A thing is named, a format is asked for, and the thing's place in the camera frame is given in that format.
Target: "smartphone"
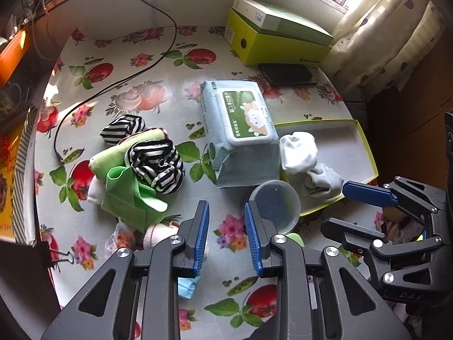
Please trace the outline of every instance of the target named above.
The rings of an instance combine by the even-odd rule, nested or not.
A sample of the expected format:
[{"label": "smartphone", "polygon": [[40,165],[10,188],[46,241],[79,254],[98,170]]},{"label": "smartphone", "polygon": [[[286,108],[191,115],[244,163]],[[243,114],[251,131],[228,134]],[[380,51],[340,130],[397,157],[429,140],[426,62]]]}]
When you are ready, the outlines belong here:
[{"label": "smartphone", "polygon": [[273,87],[314,86],[318,81],[302,64],[259,64],[258,69]]}]

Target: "floral tablecloth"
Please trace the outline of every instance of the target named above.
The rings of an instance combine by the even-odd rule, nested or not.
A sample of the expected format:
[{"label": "floral tablecloth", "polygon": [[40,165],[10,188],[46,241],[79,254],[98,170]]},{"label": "floral tablecloth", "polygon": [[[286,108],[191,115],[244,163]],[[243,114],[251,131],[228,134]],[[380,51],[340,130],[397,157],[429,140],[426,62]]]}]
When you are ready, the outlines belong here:
[{"label": "floral tablecloth", "polygon": [[[49,80],[37,127],[35,193],[42,238],[51,249],[70,251],[73,265],[52,270],[58,300],[65,306],[108,258],[105,244],[117,220],[87,202],[92,175],[88,160],[107,147],[100,131],[122,114],[138,114],[148,127],[164,127],[176,144],[187,143],[192,162],[185,163],[182,188],[160,195],[166,216],[192,218],[198,201],[210,204],[210,254],[191,300],[180,300],[183,339],[244,339],[275,313],[275,281],[258,279],[243,233],[244,203],[253,188],[218,189],[209,162],[199,107],[204,80],[253,80],[266,99],[274,123],[316,119],[350,119],[341,97],[320,70],[310,88],[272,88],[256,67],[244,67],[223,38],[222,27],[179,27],[176,44],[155,68],[82,105],[67,117],[57,140],[64,166],[53,150],[58,120],[100,89],[152,65],[173,38],[174,28],[153,28],[112,41],[86,37],[75,30]],[[308,247],[330,244],[319,232],[324,217],[339,217],[375,228],[379,209],[342,201],[300,223]],[[54,259],[60,258],[52,253]],[[348,255],[359,270],[366,267]],[[141,321],[139,306],[138,323]],[[140,327],[136,328],[139,337]]]}]

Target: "yellow-green box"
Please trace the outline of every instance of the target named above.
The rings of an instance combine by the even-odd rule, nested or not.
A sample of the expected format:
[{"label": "yellow-green box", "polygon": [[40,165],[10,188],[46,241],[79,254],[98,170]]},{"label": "yellow-green box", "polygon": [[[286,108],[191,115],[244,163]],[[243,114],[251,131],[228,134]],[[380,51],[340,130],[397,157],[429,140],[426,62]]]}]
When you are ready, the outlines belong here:
[{"label": "yellow-green box", "polygon": [[267,63],[318,67],[332,49],[332,46],[258,33],[234,10],[230,11],[226,26],[225,38],[246,66]]}]

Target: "plastic cup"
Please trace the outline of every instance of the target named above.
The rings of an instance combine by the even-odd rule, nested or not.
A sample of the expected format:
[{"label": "plastic cup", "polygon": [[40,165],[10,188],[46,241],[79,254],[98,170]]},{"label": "plastic cup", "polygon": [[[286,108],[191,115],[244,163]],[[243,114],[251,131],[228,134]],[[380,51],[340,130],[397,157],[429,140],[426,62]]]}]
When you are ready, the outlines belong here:
[{"label": "plastic cup", "polygon": [[287,182],[269,180],[257,187],[250,196],[255,201],[261,218],[270,220],[279,234],[290,233],[300,215],[300,199]]}]

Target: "white wall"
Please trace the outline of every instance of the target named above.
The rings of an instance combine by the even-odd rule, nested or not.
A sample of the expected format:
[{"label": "white wall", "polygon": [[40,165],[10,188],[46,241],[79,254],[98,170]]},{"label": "white wall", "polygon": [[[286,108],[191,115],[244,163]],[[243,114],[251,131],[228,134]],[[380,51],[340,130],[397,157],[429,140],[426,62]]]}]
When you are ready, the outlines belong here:
[{"label": "white wall", "polygon": [[[178,25],[225,25],[233,0],[147,0],[170,14]],[[320,0],[261,0],[299,13],[329,32],[343,14]],[[50,11],[49,30],[62,48],[78,28],[91,38],[113,39],[171,22],[138,0],[67,0]],[[41,51],[55,56],[45,33],[47,18],[37,22],[36,39]]]}]

